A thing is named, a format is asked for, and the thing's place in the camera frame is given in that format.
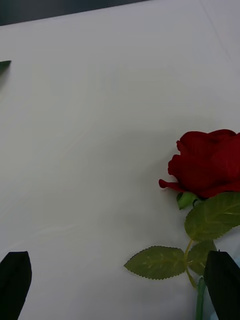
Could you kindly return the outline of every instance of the dark background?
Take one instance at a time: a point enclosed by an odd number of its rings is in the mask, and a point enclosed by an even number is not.
[[[0,26],[144,0],[0,0]]]

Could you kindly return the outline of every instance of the green leaf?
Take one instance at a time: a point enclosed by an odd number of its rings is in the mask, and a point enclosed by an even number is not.
[[[28,252],[9,252],[0,263],[0,319],[18,319],[31,280]]]
[[[214,240],[240,225],[240,192],[224,192],[200,202],[186,217],[185,230],[194,241]]]
[[[8,60],[8,61],[0,61],[0,73],[2,73],[5,69],[7,69],[7,67],[9,67],[10,63],[12,61]]]
[[[181,192],[176,196],[176,201],[180,210],[192,205],[199,198],[192,192]]]
[[[184,253],[178,248],[151,246],[134,255],[125,267],[148,279],[166,279],[185,271]]]
[[[215,244],[212,240],[195,244],[187,255],[187,264],[189,268],[199,276],[204,275],[209,251],[216,251]]]

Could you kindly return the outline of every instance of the serrated leaf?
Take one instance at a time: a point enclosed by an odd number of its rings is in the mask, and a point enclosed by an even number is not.
[[[199,276],[203,276],[209,251],[215,250],[216,247],[212,240],[195,244],[187,255],[187,264],[189,268]]]
[[[176,196],[176,201],[180,210],[192,205],[199,198],[192,192],[181,192]]]
[[[194,241],[214,240],[240,225],[240,192],[224,192],[200,202],[186,217],[185,230]]]
[[[134,255],[124,266],[148,279],[166,279],[185,271],[184,252],[179,248],[151,246]]]
[[[0,73],[2,71],[4,71],[5,69],[7,69],[7,67],[9,67],[10,63],[12,61],[8,60],[8,61],[0,61]]]

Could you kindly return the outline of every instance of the red rose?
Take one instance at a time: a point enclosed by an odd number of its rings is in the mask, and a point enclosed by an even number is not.
[[[176,143],[179,154],[168,163],[178,182],[159,180],[161,188],[192,192],[202,198],[240,191],[240,133],[227,129],[190,131]]]

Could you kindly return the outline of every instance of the rose petal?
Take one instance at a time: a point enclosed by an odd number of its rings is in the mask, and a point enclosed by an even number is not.
[[[199,191],[198,195],[203,198],[211,198],[222,192],[229,192],[229,191],[240,192],[240,180],[227,183],[227,184],[217,185],[213,188],[210,188],[204,191]]]
[[[175,154],[168,164],[168,173],[174,176],[182,188],[199,195],[198,191],[207,190],[223,184],[222,172],[200,158]]]
[[[159,186],[161,188],[163,188],[163,189],[164,188],[171,188],[171,189],[179,191],[179,192],[185,192],[186,191],[180,186],[180,184],[178,182],[167,182],[167,181],[164,181],[164,180],[160,179],[158,181],[158,183],[159,183]]]
[[[208,133],[189,131],[177,142],[177,149],[183,156],[208,158],[214,151],[217,141]]]
[[[219,143],[210,162],[224,172],[227,182],[240,179],[240,134]]]
[[[232,130],[221,129],[221,130],[212,131],[212,132],[209,133],[209,135],[211,137],[215,137],[215,138],[217,138],[217,139],[219,139],[221,141],[221,140],[224,140],[226,138],[234,137],[237,134]]]

